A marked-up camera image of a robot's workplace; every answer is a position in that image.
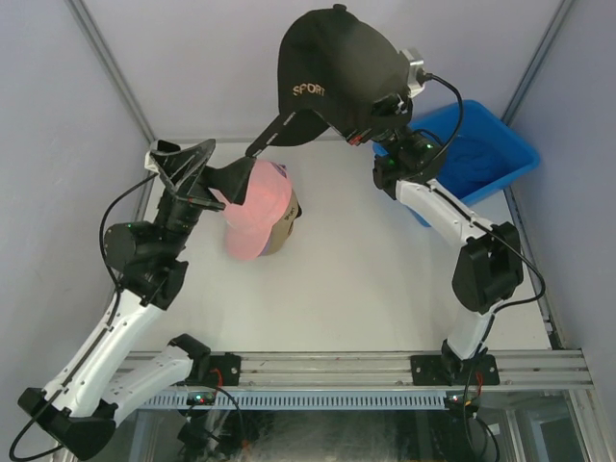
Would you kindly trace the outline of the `pink baseball cap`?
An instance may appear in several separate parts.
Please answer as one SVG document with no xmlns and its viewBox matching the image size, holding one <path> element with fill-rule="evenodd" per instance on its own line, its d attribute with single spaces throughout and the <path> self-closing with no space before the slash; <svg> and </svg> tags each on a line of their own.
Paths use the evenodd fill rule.
<svg viewBox="0 0 616 462">
<path fill-rule="evenodd" d="M 222 214 L 226 220 L 225 249 L 233 258 L 242 261 L 261 256 L 273 225 L 288 207 L 293 183 L 284 178 L 271 165 L 258 160 L 251 172 L 243 205 L 227 202 L 221 193 L 213 191 L 217 200 L 225 205 Z"/>
</svg>

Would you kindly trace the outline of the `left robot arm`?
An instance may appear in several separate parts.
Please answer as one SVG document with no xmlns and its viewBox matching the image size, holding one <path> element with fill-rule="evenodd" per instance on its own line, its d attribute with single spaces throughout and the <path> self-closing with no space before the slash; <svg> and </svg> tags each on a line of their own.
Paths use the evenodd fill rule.
<svg viewBox="0 0 616 462">
<path fill-rule="evenodd" d="M 180 293 L 189 264 L 179 256 L 201 214 L 245 201 L 255 158 L 210 167 L 215 148 L 213 139 L 189 148 L 152 144 L 146 179 L 164 186 L 155 218 L 99 227 L 99 250 L 115 287 L 109 307 L 68 364 L 18 400 L 28 427 L 38 425 L 80 461 L 97 455 L 132 412 L 167 387 L 198 385 L 210 375 L 211 350 L 189 334 L 132 371 L 116 372 Z"/>
</svg>

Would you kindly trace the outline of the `tan baseball cap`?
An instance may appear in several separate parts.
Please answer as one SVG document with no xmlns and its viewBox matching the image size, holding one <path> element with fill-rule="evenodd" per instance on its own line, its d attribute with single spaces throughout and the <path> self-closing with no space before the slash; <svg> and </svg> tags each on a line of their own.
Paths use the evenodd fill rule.
<svg viewBox="0 0 616 462">
<path fill-rule="evenodd" d="M 266 243 L 261 256 L 270 256 L 282 249 L 294 230 L 295 221 L 302 216 L 302 208 L 299 204 L 295 191 L 283 216 L 271 228 L 269 240 Z"/>
</svg>

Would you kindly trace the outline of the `purple baseball cap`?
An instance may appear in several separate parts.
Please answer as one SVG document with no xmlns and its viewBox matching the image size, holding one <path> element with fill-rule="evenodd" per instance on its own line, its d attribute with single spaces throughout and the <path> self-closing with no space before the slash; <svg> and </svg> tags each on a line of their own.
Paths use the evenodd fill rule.
<svg viewBox="0 0 616 462">
<path fill-rule="evenodd" d="M 289 178 L 289 176 L 288 176 L 288 171 L 287 171 L 287 169 L 286 169 L 286 167 L 285 167 L 284 165 L 280 165 L 280 164 L 277 164 L 277 163 L 272 163 L 271 165 L 272 165 L 272 166 L 275 168 L 275 170 L 276 170 L 276 171 L 277 171 L 280 175 L 282 175 L 284 178 Z"/>
</svg>

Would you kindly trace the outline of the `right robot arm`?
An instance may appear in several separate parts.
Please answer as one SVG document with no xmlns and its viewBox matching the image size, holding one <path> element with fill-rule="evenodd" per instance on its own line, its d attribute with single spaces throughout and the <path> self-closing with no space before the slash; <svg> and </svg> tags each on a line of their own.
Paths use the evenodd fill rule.
<svg viewBox="0 0 616 462">
<path fill-rule="evenodd" d="M 444 377 L 462 384 L 499 309 L 524 281 L 520 233 L 473 205 L 538 167 L 537 151 L 484 105 L 462 100 L 373 145 L 375 186 L 434 229 L 455 257 L 450 286 L 457 317 L 443 341 Z"/>
</svg>

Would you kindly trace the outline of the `black baseball cap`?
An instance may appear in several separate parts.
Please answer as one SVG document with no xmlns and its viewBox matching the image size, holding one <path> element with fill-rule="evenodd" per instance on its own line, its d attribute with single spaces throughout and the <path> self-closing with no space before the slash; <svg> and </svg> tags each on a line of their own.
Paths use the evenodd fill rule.
<svg viewBox="0 0 616 462">
<path fill-rule="evenodd" d="M 408 62 L 394 45 L 346 6 L 311 10 L 281 40 L 276 119 L 249 146 L 256 157 L 269 146 L 299 146 L 327 129 L 344 139 L 375 102 L 409 96 Z"/>
</svg>

